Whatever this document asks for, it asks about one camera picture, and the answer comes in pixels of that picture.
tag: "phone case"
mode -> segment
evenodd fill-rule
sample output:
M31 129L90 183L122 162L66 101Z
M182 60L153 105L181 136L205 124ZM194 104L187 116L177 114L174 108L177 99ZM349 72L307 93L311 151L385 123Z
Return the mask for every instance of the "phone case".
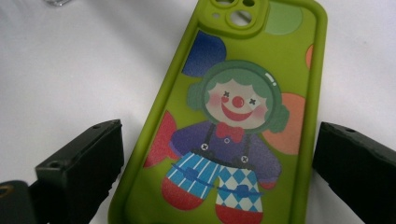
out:
M304 223L326 23L314 1L198 1L109 222Z

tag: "red shoe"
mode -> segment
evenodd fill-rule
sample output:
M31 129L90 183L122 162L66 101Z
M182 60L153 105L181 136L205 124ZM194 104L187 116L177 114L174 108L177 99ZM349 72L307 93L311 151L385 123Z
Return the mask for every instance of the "red shoe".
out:
M203 199L180 188L167 177L163 179L162 190L165 200L175 208L183 211L194 209L204 201Z
M216 213L224 224L256 224L262 221L262 212L249 212L218 204Z

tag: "black clamp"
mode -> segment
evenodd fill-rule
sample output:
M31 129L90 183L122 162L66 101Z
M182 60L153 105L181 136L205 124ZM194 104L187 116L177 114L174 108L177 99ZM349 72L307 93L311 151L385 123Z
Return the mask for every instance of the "black clamp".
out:
M364 223L396 223L396 151L323 122L313 167Z
M0 222L86 224L124 164L118 119L92 126L36 168L37 181L0 184Z

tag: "clown smile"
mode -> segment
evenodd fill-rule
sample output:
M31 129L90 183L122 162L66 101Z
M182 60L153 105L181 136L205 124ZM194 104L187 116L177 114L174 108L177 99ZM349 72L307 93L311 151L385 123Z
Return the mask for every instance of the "clown smile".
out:
M221 104L221 109L222 109L224 115L225 115L227 118L229 118L229 119L231 119L231 120L233 120L233 121L242 121L242 120L245 120L245 119L247 119L248 117L250 117L250 115L251 115L251 113L252 113L252 111L251 111L251 112L246 113L246 114L238 114L238 113L235 113L235 112L231 111L231 110L230 110L229 108L227 108L227 106L225 106L224 104Z

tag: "checkered pants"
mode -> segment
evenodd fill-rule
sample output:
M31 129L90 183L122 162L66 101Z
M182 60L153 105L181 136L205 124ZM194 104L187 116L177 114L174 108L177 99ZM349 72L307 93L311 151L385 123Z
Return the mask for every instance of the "checkered pants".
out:
M219 165L190 152L173 164L166 177L203 200L215 187L214 182L219 178L216 204L244 211L262 212L262 194L259 192L253 171Z

